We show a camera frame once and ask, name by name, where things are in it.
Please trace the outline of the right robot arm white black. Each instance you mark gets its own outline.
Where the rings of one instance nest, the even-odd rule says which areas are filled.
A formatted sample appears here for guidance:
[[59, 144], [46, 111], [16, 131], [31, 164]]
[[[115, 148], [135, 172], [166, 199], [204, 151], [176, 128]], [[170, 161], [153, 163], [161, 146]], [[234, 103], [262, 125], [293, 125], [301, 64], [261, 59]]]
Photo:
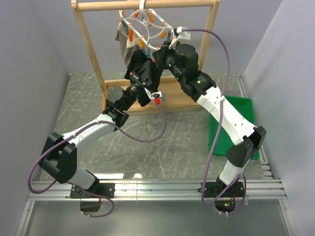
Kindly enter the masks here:
[[229, 196], [244, 167], [259, 151], [266, 130], [245, 119], [214, 80], [198, 69], [198, 53], [192, 45], [179, 44], [169, 48], [164, 44], [153, 52], [153, 58], [158, 68], [168, 69], [183, 92], [218, 121], [218, 130], [224, 129], [229, 135], [233, 145], [226, 151], [227, 162], [215, 185], [220, 195]]

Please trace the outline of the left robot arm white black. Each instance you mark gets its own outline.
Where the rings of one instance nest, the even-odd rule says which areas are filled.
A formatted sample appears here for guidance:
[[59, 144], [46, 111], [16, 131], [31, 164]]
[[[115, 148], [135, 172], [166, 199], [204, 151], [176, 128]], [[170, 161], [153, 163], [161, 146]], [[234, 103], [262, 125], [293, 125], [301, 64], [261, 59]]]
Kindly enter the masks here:
[[72, 132], [48, 136], [38, 165], [58, 183], [71, 183], [87, 197], [102, 196], [99, 179], [77, 165], [77, 156], [101, 137], [121, 131], [129, 115], [127, 110], [138, 102], [146, 106], [158, 90], [160, 72], [155, 72], [152, 60], [130, 63], [126, 78], [130, 85], [123, 89], [111, 87], [106, 98], [105, 110], [88, 124]]

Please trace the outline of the black underwear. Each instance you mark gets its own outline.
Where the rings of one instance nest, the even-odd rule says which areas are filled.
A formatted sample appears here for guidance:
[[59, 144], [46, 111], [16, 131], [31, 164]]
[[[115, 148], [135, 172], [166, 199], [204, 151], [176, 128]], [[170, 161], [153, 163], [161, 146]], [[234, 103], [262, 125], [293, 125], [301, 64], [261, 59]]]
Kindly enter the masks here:
[[[151, 61], [151, 74], [150, 78], [152, 80], [152, 92], [157, 92], [159, 84], [160, 84], [160, 77], [162, 74], [162, 70], [159, 70], [155, 63], [147, 58], [145, 54], [142, 52], [141, 49], [133, 52], [133, 55], [130, 60], [130, 64], [127, 67], [127, 72], [125, 74], [125, 79], [130, 80], [129, 73], [131, 71], [134, 71], [136, 68], [141, 66], [143, 63], [145, 63], [147, 60]], [[127, 89], [127, 91], [131, 91], [131, 97], [136, 98], [138, 100], [138, 103], [141, 107], [145, 107], [147, 104], [150, 103], [150, 99], [148, 96], [144, 93], [141, 93], [140, 90], [138, 90], [136, 87], [133, 87], [130, 85], [130, 87]]]

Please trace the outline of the white plastic clip hanger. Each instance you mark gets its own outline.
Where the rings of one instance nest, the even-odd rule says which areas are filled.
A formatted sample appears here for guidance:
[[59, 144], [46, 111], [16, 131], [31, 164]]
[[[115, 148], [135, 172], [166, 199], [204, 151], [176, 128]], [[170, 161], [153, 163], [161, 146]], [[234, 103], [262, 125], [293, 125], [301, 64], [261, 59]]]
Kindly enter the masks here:
[[141, 38], [146, 44], [145, 50], [154, 52], [161, 48], [158, 45], [159, 40], [171, 40], [173, 27], [153, 9], [145, 9], [144, 3], [145, 1], [141, 0], [140, 8], [130, 15], [126, 15], [122, 9], [119, 10], [120, 23], [123, 24], [130, 41], [135, 39], [139, 42]]

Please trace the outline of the orange clothes peg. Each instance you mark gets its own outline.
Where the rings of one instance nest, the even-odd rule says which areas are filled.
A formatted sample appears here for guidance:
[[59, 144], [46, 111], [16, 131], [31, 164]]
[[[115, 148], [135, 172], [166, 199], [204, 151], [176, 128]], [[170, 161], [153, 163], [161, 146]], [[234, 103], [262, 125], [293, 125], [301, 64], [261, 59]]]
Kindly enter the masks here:
[[146, 44], [141, 38], [139, 39], [139, 45], [140, 45], [140, 48], [144, 51], [145, 47], [146, 47]]

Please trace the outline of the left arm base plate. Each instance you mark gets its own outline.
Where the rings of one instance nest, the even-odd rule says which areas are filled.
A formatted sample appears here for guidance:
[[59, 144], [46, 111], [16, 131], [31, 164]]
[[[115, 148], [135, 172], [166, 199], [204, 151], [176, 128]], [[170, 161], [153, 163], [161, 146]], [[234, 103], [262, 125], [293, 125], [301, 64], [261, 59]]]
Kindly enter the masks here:
[[115, 192], [114, 183], [97, 183], [89, 189], [84, 189], [79, 186], [73, 186], [70, 192], [71, 199], [86, 199], [94, 198], [95, 195], [100, 195], [107, 198], [113, 198]]

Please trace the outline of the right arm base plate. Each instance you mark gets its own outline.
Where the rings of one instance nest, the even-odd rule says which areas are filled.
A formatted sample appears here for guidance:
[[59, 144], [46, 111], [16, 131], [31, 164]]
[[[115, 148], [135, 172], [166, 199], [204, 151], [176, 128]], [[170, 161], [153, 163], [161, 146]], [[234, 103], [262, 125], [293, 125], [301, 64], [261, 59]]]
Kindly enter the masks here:
[[[205, 190], [204, 190], [204, 198], [214, 198], [219, 195], [224, 189], [226, 185], [223, 183], [217, 182], [206, 182]], [[229, 187], [221, 197], [229, 198], [229, 197], [243, 197], [245, 193], [245, 188], [242, 182], [238, 181], [234, 183], [231, 187]]]

